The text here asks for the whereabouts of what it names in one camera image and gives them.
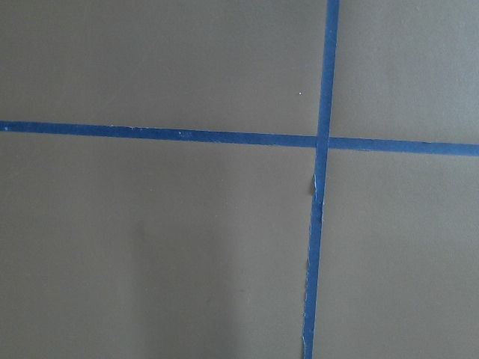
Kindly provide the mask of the blue tape upper horizontal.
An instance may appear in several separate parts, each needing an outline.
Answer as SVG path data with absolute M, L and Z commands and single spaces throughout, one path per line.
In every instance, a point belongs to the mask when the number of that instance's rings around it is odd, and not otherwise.
M 250 132 L 215 132 L 190 129 L 160 129 L 131 126 L 103 126 L 72 123 L 45 123 L 29 121 L 1 122 L 1 131 L 48 135 L 78 135 L 107 138 L 134 138 L 164 141 L 191 141 L 217 144 L 244 144 L 276 147 L 315 148 L 317 136 L 285 135 Z M 443 156 L 478 156 L 478 145 L 458 143 L 430 143 L 366 138 L 330 137 L 325 143 L 334 150 L 370 152 L 421 153 Z

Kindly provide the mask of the brown paper table cover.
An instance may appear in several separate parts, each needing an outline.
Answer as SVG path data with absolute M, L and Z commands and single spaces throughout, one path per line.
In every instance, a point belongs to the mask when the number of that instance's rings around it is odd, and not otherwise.
M 3 1 L 1 122 L 317 136 L 328 1 Z M 478 3 L 339 1 L 330 137 L 478 145 Z M 3 358 L 303 358 L 316 148 L 1 131 Z M 478 356 L 478 156 L 329 148 L 312 358 Z

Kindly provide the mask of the blue tape right vertical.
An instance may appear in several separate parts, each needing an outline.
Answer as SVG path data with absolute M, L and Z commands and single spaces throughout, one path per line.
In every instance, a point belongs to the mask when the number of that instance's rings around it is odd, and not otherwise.
M 329 155 L 330 123 L 335 80 L 335 59 L 338 41 L 339 1 L 326 2 L 326 23 L 323 42 L 323 65 L 320 83 L 317 141 L 314 163 L 314 193 L 308 243 L 308 267 L 305 279 L 305 303 L 302 327 L 302 357 L 312 358 L 317 313 L 317 290 L 320 276 L 320 251 L 323 231 L 323 207 Z

